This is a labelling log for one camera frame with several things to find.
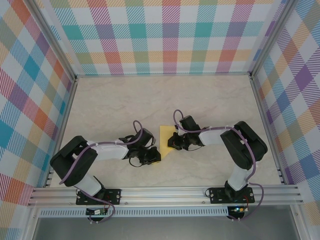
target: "black mounting plate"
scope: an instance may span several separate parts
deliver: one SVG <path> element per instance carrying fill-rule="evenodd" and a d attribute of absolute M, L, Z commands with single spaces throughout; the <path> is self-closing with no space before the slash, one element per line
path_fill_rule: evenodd
<path fill-rule="evenodd" d="M 90 197 L 87 197 L 81 191 L 78 191 L 76 195 L 77 195 L 76 201 L 75 201 L 76 205 L 103 205 L 102 202 L 96 201 L 91 199 Z M 113 205 L 119 205 L 120 198 L 121 198 L 121 189 L 103 188 L 96 195 L 94 195 L 94 197 L 97 199 L 110 202 Z"/>
<path fill-rule="evenodd" d="M 253 195 L 254 192 L 251 187 L 246 187 L 243 195 L 239 196 L 234 201 L 231 201 L 228 198 L 224 187 L 210 187 L 207 191 L 209 191 L 208 196 L 210 197 L 211 204 L 246 204 L 247 200 L 244 196 L 248 198 L 249 204 L 253 204 L 255 202 L 255 196 Z"/>

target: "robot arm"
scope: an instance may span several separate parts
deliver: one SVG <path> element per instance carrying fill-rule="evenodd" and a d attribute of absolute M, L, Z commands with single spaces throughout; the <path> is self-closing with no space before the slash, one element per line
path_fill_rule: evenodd
<path fill-rule="evenodd" d="M 178 124 L 179 127 L 176 125 L 178 132 L 175 132 L 168 140 L 168 147 L 176 150 L 188 150 L 190 145 L 208 146 L 224 143 L 235 163 L 230 178 L 225 182 L 224 192 L 232 202 L 242 196 L 248 186 L 247 179 L 252 174 L 254 166 L 250 152 L 240 136 L 230 127 L 219 127 L 212 130 L 205 130 L 208 127 L 200 129 L 190 115 L 183 117 Z M 245 138 L 253 152 L 255 161 L 260 161 L 268 151 L 267 145 L 244 121 L 235 124 L 234 128 Z"/>
<path fill-rule="evenodd" d="M 141 130 L 136 135 L 117 139 L 114 144 L 98 144 L 86 141 L 82 136 L 76 136 L 52 157 L 50 165 L 67 187 L 74 186 L 90 196 L 103 199 L 104 186 L 88 174 L 94 161 L 137 157 L 141 166 L 161 161 L 157 147 L 153 146 L 155 138 L 152 133 L 143 128 L 141 137 L 140 134 Z M 83 153 L 70 172 L 77 156 L 88 146 L 92 147 Z"/>

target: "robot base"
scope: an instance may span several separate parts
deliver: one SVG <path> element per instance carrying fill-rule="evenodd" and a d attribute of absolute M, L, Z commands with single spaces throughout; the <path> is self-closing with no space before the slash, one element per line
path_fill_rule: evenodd
<path fill-rule="evenodd" d="M 246 187 L 243 191 L 243 194 L 234 201 L 231 201 L 226 195 L 224 187 L 211 187 L 208 189 L 208 192 L 208 197 L 210 198 L 211 204 L 246 204 L 247 199 L 249 204 L 253 204 L 255 202 L 254 192 L 251 187 Z"/>
<path fill-rule="evenodd" d="M 87 197 L 81 191 L 78 191 L 76 195 L 76 205 L 103 205 L 102 202 Z M 96 195 L 94 195 L 94 197 L 110 202 L 113 205 L 119 205 L 121 198 L 121 189 L 102 188 Z"/>

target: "yellow cloth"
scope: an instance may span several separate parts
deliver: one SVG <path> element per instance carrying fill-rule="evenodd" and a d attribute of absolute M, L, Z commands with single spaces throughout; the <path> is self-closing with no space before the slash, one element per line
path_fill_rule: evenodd
<path fill-rule="evenodd" d="M 160 126 L 160 154 L 161 159 L 164 159 L 165 156 L 167 156 L 168 153 L 173 151 L 173 148 L 168 147 L 168 139 L 171 138 L 176 131 L 175 126 Z"/>

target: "red wire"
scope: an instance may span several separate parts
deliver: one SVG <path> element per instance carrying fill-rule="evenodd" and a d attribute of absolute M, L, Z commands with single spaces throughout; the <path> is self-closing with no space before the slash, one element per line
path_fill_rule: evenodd
<path fill-rule="evenodd" d="M 246 208 L 249 210 L 249 199 L 245 195 L 243 197 L 246 199 Z"/>

